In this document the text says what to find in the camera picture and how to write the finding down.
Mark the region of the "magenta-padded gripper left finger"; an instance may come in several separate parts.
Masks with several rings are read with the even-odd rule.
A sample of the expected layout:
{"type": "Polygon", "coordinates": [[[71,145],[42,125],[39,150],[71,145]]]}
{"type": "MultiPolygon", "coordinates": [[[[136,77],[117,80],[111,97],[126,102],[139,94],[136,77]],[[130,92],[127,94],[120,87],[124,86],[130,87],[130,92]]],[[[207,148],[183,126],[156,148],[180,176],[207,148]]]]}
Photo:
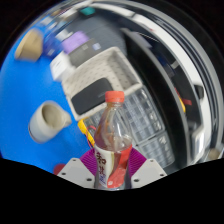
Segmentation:
{"type": "Polygon", "coordinates": [[[58,176],[84,188],[93,188],[97,172],[94,150],[90,149],[80,158],[71,158],[59,171],[58,176]]]}

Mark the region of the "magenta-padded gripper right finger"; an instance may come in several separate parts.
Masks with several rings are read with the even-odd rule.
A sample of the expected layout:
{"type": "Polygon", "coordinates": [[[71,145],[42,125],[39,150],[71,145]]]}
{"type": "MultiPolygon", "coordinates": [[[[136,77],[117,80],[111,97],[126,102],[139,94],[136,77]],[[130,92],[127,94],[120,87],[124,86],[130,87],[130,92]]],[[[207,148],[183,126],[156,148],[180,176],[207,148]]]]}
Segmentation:
{"type": "Polygon", "coordinates": [[[136,149],[130,152],[127,168],[127,187],[140,188],[166,176],[155,159],[146,159],[136,149]]]}

